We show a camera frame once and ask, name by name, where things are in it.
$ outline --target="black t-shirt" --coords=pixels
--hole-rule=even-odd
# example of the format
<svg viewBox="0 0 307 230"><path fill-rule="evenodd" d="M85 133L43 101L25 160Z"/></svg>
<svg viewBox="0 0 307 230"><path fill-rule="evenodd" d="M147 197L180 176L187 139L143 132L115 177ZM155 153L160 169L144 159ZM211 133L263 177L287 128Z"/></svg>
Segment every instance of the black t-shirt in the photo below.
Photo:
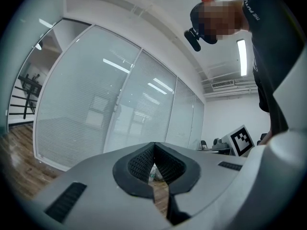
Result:
<svg viewBox="0 0 307 230"><path fill-rule="evenodd" d="M305 38L282 0L243 0L243 12L252 33L259 106L270 113L275 135L288 126L273 93L298 59Z"/></svg>

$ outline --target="glass partition wall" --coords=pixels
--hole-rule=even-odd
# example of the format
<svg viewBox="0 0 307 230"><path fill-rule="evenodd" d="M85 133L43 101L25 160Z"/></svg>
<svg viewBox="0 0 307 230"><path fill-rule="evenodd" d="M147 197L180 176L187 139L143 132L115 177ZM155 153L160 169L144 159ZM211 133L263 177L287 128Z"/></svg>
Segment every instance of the glass partition wall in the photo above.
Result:
<svg viewBox="0 0 307 230"><path fill-rule="evenodd" d="M50 69L69 44L90 26L68 19L55 25L40 22L50 30L33 46L19 71L11 93L8 126L33 122L36 103Z"/></svg>
<svg viewBox="0 0 307 230"><path fill-rule="evenodd" d="M168 68L98 26L58 59L37 107L35 157L61 170L149 141L196 150L204 111Z"/></svg>

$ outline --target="air conditioner vent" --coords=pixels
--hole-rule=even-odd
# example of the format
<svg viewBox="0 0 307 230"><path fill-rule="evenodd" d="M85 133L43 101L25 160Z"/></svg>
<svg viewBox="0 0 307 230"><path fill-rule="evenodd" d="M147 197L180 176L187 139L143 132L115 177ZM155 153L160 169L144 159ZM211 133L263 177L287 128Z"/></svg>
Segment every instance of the air conditioner vent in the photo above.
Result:
<svg viewBox="0 0 307 230"><path fill-rule="evenodd" d="M229 87L229 86L234 86L234 85L235 85L235 82L233 80L223 81L223 82L218 82L218 83L212 83L211 84L213 89Z"/></svg>

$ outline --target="fluorescent ceiling light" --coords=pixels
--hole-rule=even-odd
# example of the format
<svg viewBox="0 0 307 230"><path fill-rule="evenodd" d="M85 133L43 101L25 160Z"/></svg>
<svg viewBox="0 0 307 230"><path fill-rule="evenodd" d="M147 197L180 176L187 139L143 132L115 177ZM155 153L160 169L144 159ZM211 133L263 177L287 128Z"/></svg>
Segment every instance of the fluorescent ceiling light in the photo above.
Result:
<svg viewBox="0 0 307 230"><path fill-rule="evenodd" d="M161 84L163 87L167 88L169 91L173 91L170 87L168 87L166 84L164 84L163 82L161 82L160 80L158 79L153 79L154 81L156 81L157 83Z"/></svg>
<svg viewBox="0 0 307 230"><path fill-rule="evenodd" d="M53 27L52 24L49 24L48 22L46 22L46 21L44 21L44 20L42 20L42 19L39 19L39 22L40 22L41 24L43 24L44 26L48 27L48 28L52 28L52 27Z"/></svg>
<svg viewBox="0 0 307 230"><path fill-rule="evenodd" d="M240 62L241 62L241 76L246 76L248 72L248 59L246 55L245 40L241 39L236 42L239 48Z"/></svg>
<svg viewBox="0 0 307 230"><path fill-rule="evenodd" d="M158 102L158 101L155 100L154 98L150 97L148 94L143 93L143 95L144 95L148 100L150 100L151 102L156 103L156 104L158 104L158 105L160 104L160 102Z"/></svg>
<svg viewBox="0 0 307 230"><path fill-rule="evenodd" d="M118 58L120 58L121 60L123 60L124 62L127 62L128 64L131 64L129 61L127 61L126 59L124 59L123 57L119 56L114 50L110 50L114 55L116 55Z"/></svg>
<svg viewBox="0 0 307 230"><path fill-rule="evenodd" d="M129 73L129 72L130 72L129 70L127 70L127 69L125 69L125 68L123 68L123 67L121 67L121 66L119 66L119 65L117 65L117 64L115 64L115 63L113 63L112 61L109 61L109 60L107 60L107 59L104 59L103 61L104 61L105 63L107 63L107 64L113 66L113 67L116 67L116 68L119 69L119 70L122 70L122 71L126 72L126 73Z"/></svg>
<svg viewBox="0 0 307 230"><path fill-rule="evenodd" d="M145 114L143 114L143 113L139 113L139 112L134 112L134 114L135 115L138 115L138 116L142 116L142 117L146 117L146 118L148 118L148 119L152 119L151 117L149 117L148 115L145 115Z"/></svg>
<svg viewBox="0 0 307 230"><path fill-rule="evenodd" d="M35 46L35 48L37 48L37 49L39 49L39 50L42 50L42 47L41 47L39 44L37 44L37 45Z"/></svg>
<svg viewBox="0 0 307 230"><path fill-rule="evenodd" d="M157 86L154 86L153 84L151 83L148 83L149 86L153 87L154 89L160 91L162 94L167 94L166 92L164 92L163 90L159 89Z"/></svg>

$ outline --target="wooden floor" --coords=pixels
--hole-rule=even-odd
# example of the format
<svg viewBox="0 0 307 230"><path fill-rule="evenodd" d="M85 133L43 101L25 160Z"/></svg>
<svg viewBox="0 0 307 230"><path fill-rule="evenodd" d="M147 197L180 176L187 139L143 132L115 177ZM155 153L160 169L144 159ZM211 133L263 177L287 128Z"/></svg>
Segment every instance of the wooden floor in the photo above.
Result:
<svg viewBox="0 0 307 230"><path fill-rule="evenodd" d="M12 190L28 200L64 173L35 159L32 132L32 125L15 126L10 128L8 134L0 137L2 172L12 186ZM153 181L149 185L154 188L156 207L166 216L167 184Z"/></svg>

